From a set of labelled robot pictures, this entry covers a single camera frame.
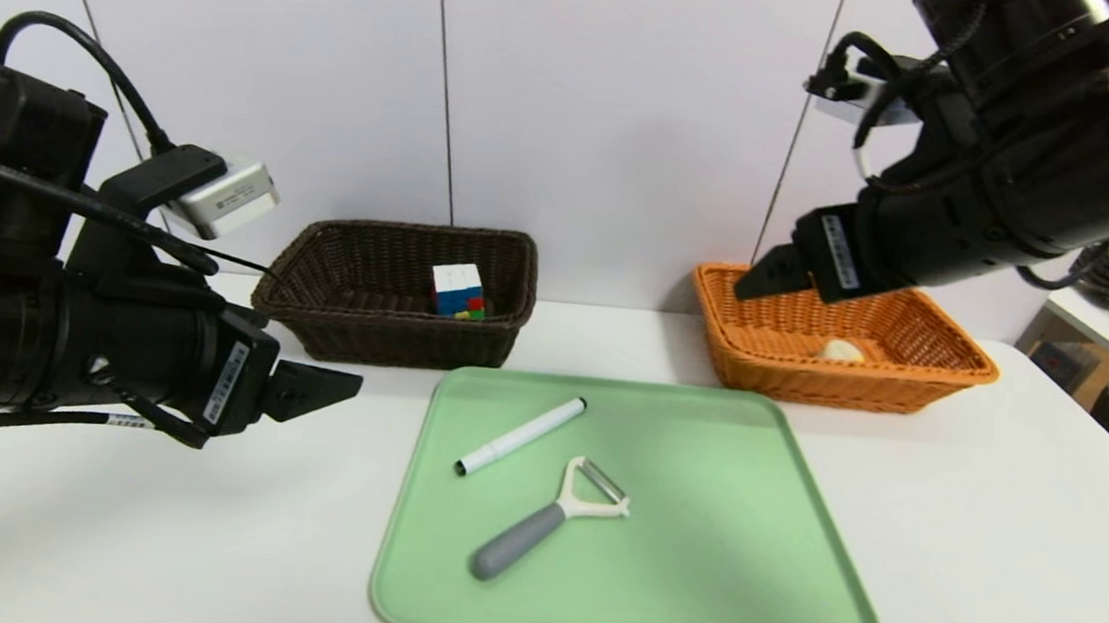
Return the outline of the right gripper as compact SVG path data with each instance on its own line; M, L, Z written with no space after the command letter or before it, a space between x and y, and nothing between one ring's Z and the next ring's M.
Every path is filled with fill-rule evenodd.
M848 204L815 208L800 218L794 244L771 248L732 290L739 302L752 302L815 287L832 304L918 288L940 255L950 203L945 190L862 188Z

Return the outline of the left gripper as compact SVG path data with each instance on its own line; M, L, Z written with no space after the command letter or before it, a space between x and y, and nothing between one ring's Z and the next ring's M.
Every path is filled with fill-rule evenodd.
M285 423L360 394L357 372L289 360L272 372L279 344L267 321L234 309L174 315L162 321L166 333L123 361L118 401L159 432L221 437L241 433L260 413Z

